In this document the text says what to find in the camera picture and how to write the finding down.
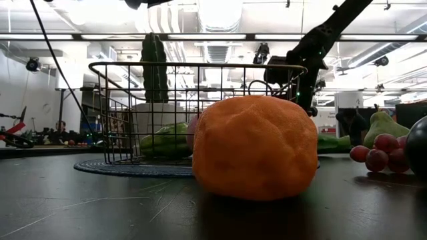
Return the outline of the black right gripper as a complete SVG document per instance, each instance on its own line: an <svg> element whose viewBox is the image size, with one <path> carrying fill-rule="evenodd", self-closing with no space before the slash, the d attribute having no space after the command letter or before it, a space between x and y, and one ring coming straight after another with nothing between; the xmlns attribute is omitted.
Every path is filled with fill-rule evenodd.
<svg viewBox="0 0 427 240"><path fill-rule="evenodd" d="M271 56L268 65L287 65L286 57ZM302 73L300 69L292 68L268 68L264 71L264 81L271 84L284 85L288 83L288 74L295 77L298 73ZM301 107L310 117L316 117L318 110L312 107L312 99L314 96L314 87L316 84L316 75L307 75L301 81Z"/></svg>

